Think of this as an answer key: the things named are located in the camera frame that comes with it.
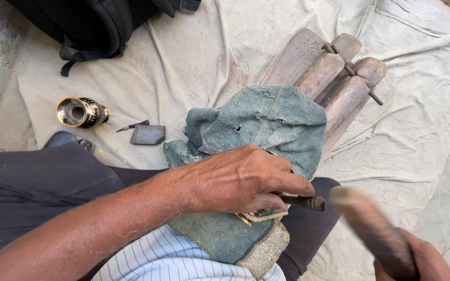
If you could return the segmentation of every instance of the hairy forearm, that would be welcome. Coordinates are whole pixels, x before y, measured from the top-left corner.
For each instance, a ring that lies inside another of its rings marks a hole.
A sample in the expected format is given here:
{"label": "hairy forearm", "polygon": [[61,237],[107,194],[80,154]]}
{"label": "hairy forearm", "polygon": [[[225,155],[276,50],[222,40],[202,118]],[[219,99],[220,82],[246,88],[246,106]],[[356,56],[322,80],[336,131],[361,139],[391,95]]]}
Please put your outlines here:
{"label": "hairy forearm", "polygon": [[16,239],[0,251],[0,279],[76,280],[130,241],[185,213],[179,196],[160,179],[73,208]]}

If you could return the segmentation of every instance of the dark trousers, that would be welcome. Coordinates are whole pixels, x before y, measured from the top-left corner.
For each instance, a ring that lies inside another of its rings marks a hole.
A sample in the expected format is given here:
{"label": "dark trousers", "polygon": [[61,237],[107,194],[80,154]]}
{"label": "dark trousers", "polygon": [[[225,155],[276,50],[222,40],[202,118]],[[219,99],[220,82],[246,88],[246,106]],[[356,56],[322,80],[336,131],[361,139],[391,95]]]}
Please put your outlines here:
{"label": "dark trousers", "polygon": [[[76,143],[35,151],[0,152],[0,250],[71,208],[143,182],[163,170],[108,167]],[[339,185],[316,177],[317,196]],[[282,219],[291,241],[278,265],[296,280],[338,221],[331,204],[325,213],[291,207]]]}

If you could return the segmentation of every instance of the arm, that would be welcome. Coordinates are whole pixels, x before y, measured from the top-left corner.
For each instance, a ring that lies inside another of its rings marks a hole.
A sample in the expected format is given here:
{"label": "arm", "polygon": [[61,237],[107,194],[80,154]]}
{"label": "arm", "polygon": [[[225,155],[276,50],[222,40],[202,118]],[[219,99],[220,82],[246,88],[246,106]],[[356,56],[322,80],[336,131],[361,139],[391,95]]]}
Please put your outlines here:
{"label": "arm", "polygon": [[160,173],[71,209],[0,251],[0,280],[76,280],[102,259],[187,213],[287,209],[271,191],[313,196],[291,164],[249,144]]}
{"label": "arm", "polygon": [[[403,229],[400,231],[412,250],[421,281],[450,281],[449,265],[435,247]],[[374,261],[374,271],[376,281],[394,281],[377,260]]]}

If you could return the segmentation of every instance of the wooden handle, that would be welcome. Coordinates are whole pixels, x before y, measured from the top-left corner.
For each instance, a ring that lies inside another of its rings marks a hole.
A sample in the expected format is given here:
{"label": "wooden handle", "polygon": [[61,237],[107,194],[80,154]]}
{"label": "wooden handle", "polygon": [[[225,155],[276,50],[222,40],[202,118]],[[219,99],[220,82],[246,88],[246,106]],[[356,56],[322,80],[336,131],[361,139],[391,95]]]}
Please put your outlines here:
{"label": "wooden handle", "polygon": [[329,197],[392,278],[420,279],[408,243],[366,195],[353,187],[340,186],[332,188]]}
{"label": "wooden handle", "polygon": [[326,211],[326,200],[322,197],[301,197],[279,195],[286,204],[308,208],[317,212]]}

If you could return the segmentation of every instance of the striped shirt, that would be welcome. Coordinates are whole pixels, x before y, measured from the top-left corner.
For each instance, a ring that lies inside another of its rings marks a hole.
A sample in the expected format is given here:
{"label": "striped shirt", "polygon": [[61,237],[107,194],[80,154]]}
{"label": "striped shirt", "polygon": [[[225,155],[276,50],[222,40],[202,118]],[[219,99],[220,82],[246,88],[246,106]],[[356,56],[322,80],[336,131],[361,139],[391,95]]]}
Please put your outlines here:
{"label": "striped shirt", "polygon": [[[140,237],[102,266],[93,281],[253,281],[249,270],[212,261],[196,244],[176,234],[168,225]],[[264,281],[285,281],[277,264]]]}

